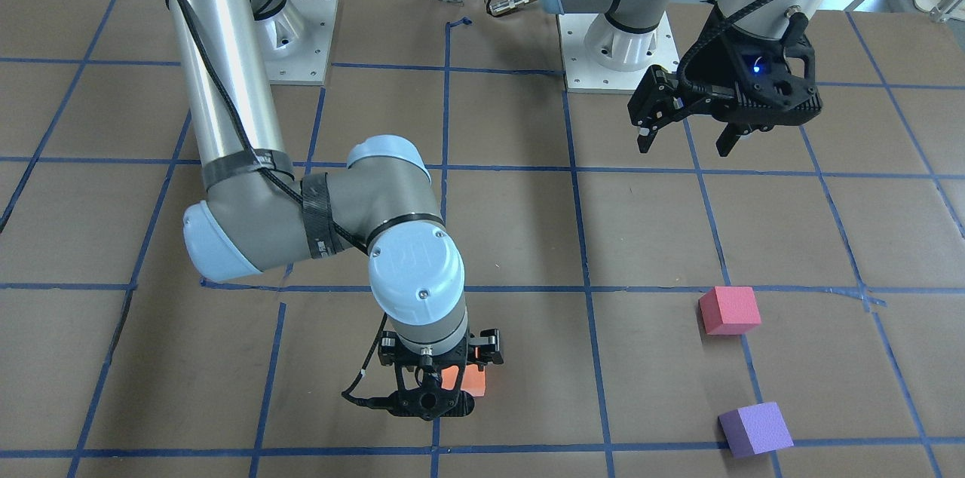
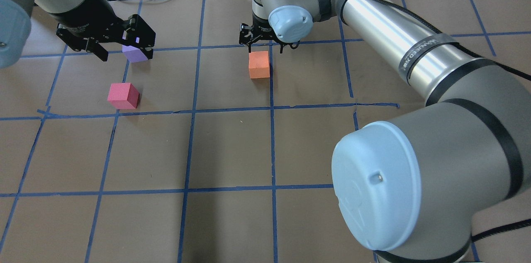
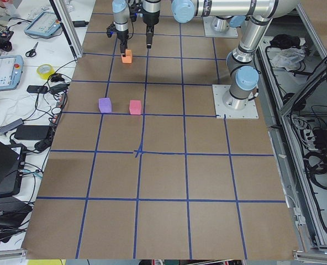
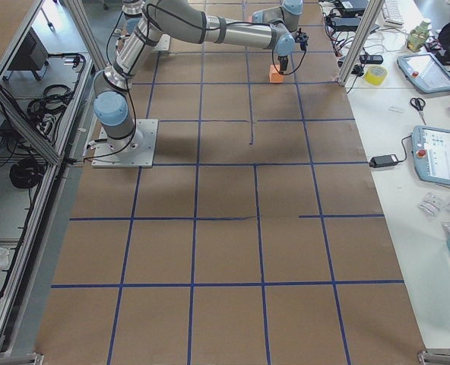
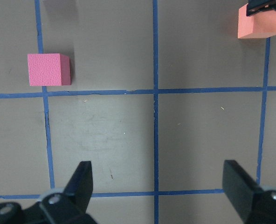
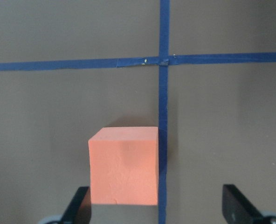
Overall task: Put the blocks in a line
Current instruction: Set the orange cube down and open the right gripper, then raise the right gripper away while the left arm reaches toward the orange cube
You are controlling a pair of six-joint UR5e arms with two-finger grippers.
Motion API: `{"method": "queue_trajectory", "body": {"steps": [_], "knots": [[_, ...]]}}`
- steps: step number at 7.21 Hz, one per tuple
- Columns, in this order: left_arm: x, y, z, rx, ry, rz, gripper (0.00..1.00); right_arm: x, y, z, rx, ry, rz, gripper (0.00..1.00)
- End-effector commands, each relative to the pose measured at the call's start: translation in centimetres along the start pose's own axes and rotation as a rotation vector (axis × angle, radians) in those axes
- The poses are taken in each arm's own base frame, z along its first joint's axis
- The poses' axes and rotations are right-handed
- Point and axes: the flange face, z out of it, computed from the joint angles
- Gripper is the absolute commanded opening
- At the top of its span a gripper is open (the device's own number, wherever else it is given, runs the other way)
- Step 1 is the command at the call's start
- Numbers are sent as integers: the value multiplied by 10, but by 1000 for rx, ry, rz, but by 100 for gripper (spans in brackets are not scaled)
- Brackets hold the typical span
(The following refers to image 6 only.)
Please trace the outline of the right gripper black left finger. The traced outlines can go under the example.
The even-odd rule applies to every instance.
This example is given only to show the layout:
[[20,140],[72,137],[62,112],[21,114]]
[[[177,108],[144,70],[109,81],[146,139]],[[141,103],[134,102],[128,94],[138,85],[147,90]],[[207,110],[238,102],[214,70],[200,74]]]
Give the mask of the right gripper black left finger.
[[59,224],[89,224],[91,220],[90,187],[79,187]]

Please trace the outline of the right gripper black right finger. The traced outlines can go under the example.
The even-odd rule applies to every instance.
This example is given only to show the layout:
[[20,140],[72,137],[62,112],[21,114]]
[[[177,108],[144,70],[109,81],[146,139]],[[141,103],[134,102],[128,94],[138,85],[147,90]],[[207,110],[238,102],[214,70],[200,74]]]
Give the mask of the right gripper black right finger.
[[228,224],[276,224],[276,215],[262,214],[233,184],[222,187],[222,215]]

